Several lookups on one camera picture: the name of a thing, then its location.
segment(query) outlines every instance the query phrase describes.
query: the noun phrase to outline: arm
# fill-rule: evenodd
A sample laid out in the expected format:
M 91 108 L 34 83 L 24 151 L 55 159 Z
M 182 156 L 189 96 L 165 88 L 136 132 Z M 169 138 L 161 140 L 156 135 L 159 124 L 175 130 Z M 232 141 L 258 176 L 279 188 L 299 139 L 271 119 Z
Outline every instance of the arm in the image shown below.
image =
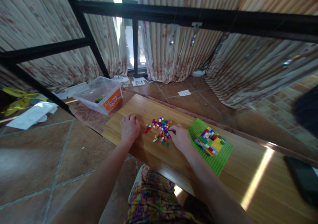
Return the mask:
M 197 176 L 201 190 L 203 192 L 208 190 L 208 192 L 204 192 L 204 195 L 215 223 L 254 223 L 193 148 L 187 129 L 177 125 L 172 126 L 169 130 L 175 146 L 184 154 Z
M 140 131 L 135 115 L 125 116 L 121 126 L 122 141 L 55 216 L 52 224 L 99 222 L 125 157 Z

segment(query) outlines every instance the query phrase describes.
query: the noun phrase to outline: orange label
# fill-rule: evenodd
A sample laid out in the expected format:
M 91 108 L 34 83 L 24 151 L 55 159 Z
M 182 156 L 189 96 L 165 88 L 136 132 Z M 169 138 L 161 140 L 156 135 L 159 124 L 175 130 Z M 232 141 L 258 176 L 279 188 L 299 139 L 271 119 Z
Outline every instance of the orange label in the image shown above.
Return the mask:
M 110 113 L 113 108 L 119 103 L 122 99 L 122 95 L 120 94 L 120 88 L 107 100 L 104 102 L 104 107 L 107 112 Z

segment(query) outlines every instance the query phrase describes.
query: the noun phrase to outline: white container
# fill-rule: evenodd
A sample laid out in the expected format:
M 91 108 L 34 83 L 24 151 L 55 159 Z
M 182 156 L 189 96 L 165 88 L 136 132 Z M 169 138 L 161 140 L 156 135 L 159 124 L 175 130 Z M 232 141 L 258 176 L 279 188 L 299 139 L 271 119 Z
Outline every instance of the white container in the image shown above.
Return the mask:
M 73 98 L 78 99 L 94 111 L 109 115 L 123 98 L 121 85 L 121 82 L 99 76 L 88 83 L 87 90 L 75 94 Z M 96 103 L 95 101 L 101 97 L 104 98 Z

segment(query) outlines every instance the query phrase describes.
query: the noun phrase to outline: curtain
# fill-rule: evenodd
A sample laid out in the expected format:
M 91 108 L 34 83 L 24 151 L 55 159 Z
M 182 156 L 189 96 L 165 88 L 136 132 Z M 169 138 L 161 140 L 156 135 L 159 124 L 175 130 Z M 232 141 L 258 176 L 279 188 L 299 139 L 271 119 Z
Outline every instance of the curtain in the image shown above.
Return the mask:
M 317 0 L 241 0 L 239 10 L 317 15 Z M 206 82 L 234 109 L 289 87 L 318 70 L 317 44 L 224 34 L 205 63 Z M 291 60 L 290 68 L 283 68 Z
M 240 0 L 138 0 L 140 4 L 197 7 L 213 9 L 238 9 Z M 169 45 L 172 25 L 142 22 L 147 73 L 151 79 L 169 83 L 185 80 L 211 56 L 221 38 L 219 31 L 201 29 L 190 46 L 192 28 L 179 26 L 173 45 Z
M 205 80 L 223 104 L 241 109 L 317 69 L 317 44 L 230 34 L 206 67 Z
M 1 52 L 84 37 L 67 0 L 0 0 L 0 13 Z M 109 74 L 126 74 L 128 60 L 122 20 L 97 15 L 85 17 Z M 102 75 L 89 47 L 24 62 L 19 66 L 52 91 L 89 82 Z M 28 85 L 4 68 L 0 67 L 0 70 L 2 86 L 30 90 Z

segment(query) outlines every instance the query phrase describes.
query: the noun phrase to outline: wooden table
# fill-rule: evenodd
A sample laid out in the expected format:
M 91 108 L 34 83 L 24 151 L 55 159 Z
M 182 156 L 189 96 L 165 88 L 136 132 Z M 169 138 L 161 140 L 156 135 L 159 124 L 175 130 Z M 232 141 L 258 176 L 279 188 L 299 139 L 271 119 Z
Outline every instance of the wooden table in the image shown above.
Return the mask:
M 104 125 L 102 135 L 119 144 L 120 121 L 130 113 L 136 114 L 141 125 L 140 135 L 130 154 L 183 190 L 204 200 L 193 170 L 173 142 L 169 140 L 169 147 L 153 143 L 158 131 L 153 128 L 144 134 L 145 124 L 155 118 L 164 117 L 184 127 L 189 127 L 196 118 L 134 95 Z M 234 145 L 220 179 L 257 223 L 314 223 L 318 220 L 317 210 L 307 205 L 296 189 L 281 153 L 209 126 Z

